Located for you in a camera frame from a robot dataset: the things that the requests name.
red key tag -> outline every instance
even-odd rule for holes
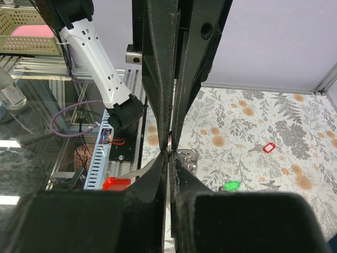
[[[266,152],[266,153],[269,153],[269,152],[273,151],[275,148],[276,148],[275,144],[270,142],[266,146],[264,146],[263,151]]]

fabric surface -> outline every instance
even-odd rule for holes
[[[300,194],[328,240],[337,232],[336,120],[324,96],[203,87],[185,118],[179,148],[197,149],[196,176],[214,191],[238,180],[238,191]],[[269,142],[276,149],[267,154],[261,150]],[[158,152],[156,121],[148,109],[142,166]]]

purple cable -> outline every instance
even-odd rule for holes
[[[84,131],[84,132],[81,132],[81,133],[75,133],[75,134],[62,134],[60,132],[57,132],[56,129],[54,128],[54,123],[55,123],[55,120],[58,116],[60,116],[62,113],[78,106],[78,105],[82,105],[82,104],[93,104],[93,103],[102,103],[102,100],[91,100],[91,101],[84,101],[84,102],[80,102],[80,103],[76,103],[76,104],[73,104],[73,105],[70,105],[62,110],[60,110],[57,114],[55,114],[55,116],[52,118],[52,121],[51,121],[51,129],[52,131],[58,135],[58,136],[61,136],[61,137],[66,137],[66,138],[73,138],[73,137],[78,137],[78,136],[81,136],[81,135],[84,135],[84,134],[87,134],[87,133],[90,133],[91,131],[93,131],[96,127],[99,126],[99,123],[95,123],[92,128],[89,127],[88,130]]]

